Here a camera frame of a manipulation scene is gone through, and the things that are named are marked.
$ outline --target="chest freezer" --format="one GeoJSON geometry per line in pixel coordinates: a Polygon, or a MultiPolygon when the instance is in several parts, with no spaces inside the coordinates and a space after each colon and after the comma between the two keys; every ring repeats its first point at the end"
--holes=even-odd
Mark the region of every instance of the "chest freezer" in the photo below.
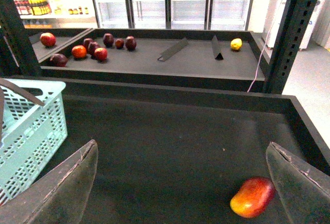
{"type": "MultiPolygon", "coordinates": [[[[264,26],[263,33],[262,33],[262,38],[265,41],[268,48],[273,48],[275,45],[275,40],[276,40],[277,32],[279,30],[279,25],[281,23],[281,19],[283,16],[286,1],[287,0],[270,0],[270,2],[269,2],[265,26],[264,26]]],[[[310,21],[308,23],[308,27],[306,29],[306,32],[304,34],[304,37],[300,44],[299,49],[307,48],[307,45],[309,43],[311,34],[313,32],[315,23],[320,14],[323,4],[324,4],[324,0],[317,1],[317,4],[314,8],[314,11],[313,11],[310,21]]]]}

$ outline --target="red-yellow apple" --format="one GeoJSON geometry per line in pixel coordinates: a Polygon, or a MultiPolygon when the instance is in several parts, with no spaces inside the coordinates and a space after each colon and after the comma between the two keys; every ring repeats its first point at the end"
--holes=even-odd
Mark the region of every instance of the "red-yellow apple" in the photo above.
{"type": "Polygon", "coordinates": [[[51,47],[56,44],[56,37],[50,32],[44,32],[40,36],[40,41],[44,46],[51,47]]]}
{"type": "Polygon", "coordinates": [[[231,199],[230,207],[242,217],[257,217],[265,211],[275,192],[275,186],[270,179],[253,177],[243,183],[238,193],[231,199]]]}
{"type": "Polygon", "coordinates": [[[105,61],[108,56],[108,51],[106,48],[97,48],[94,54],[98,61],[105,61]]]}

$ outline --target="shelf post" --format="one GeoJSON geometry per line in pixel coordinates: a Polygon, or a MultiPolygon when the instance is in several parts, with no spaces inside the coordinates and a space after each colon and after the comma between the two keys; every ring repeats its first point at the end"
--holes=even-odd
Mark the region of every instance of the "shelf post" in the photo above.
{"type": "Polygon", "coordinates": [[[283,92],[317,1],[287,0],[266,74],[265,93],[283,92]]]}
{"type": "Polygon", "coordinates": [[[41,68],[32,48],[22,20],[17,12],[14,0],[0,0],[0,25],[19,64],[20,71],[27,76],[40,76],[41,68]]]}

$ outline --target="basket handle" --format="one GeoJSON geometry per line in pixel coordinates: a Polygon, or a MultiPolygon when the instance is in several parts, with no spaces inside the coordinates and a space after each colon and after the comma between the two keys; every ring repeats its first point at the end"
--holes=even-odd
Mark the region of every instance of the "basket handle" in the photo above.
{"type": "MultiPolygon", "coordinates": [[[[20,88],[19,86],[17,86],[16,84],[14,84],[10,81],[0,78],[0,85],[10,89],[11,91],[21,95],[22,97],[26,98],[27,100],[29,100],[37,105],[40,105],[42,107],[45,105],[44,102],[42,102],[37,97],[33,96],[33,94],[30,94],[28,91],[20,88]]],[[[3,118],[4,118],[4,103],[5,103],[5,94],[4,94],[4,91],[2,90],[2,88],[0,88],[0,121],[1,121],[0,137],[2,135],[2,122],[3,122],[3,118]]]]}

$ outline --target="black tray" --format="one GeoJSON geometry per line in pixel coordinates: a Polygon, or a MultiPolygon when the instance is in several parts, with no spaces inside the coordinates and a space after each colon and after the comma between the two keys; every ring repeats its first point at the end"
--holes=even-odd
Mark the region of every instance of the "black tray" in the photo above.
{"type": "MultiPolygon", "coordinates": [[[[138,30],[138,29],[94,29],[83,37],[71,40],[59,51],[69,58],[66,68],[51,67],[47,60],[42,63],[43,76],[116,81],[155,85],[172,85],[247,91],[254,79],[261,44],[252,32],[245,31],[192,31],[192,30],[138,30]],[[110,32],[116,38],[132,35],[137,38],[137,49],[108,49],[108,62],[98,63],[90,59],[75,61],[71,50],[92,38],[105,47],[104,33],[110,32]],[[214,35],[219,40],[224,60],[215,60],[212,50],[214,35]],[[166,62],[157,61],[160,53],[179,40],[187,38],[189,44],[166,62]],[[244,43],[240,52],[230,49],[230,42],[241,38],[244,43]]],[[[253,92],[261,92],[268,70],[268,63],[262,58],[253,92]]]]}
{"type": "Polygon", "coordinates": [[[69,135],[41,176],[98,142],[81,223],[289,223],[278,195],[254,219],[229,207],[244,180],[270,177],[271,141],[330,175],[330,150],[293,96],[65,82],[69,135]]]}
{"type": "Polygon", "coordinates": [[[71,39],[76,39],[82,36],[85,32],[91,31],[92,29],[85,28],[74,28],[74,29],[60,29],[60,28],[27,28],[27,34],[29,36],[32,47],[35,51],[39,62],[49,58],[56,51],[66,45],[71,39]],[[40,35],[44,32],[50,32],[56,37],[56,44],[53,47],[45,47],[40,42],[40,35]]]}

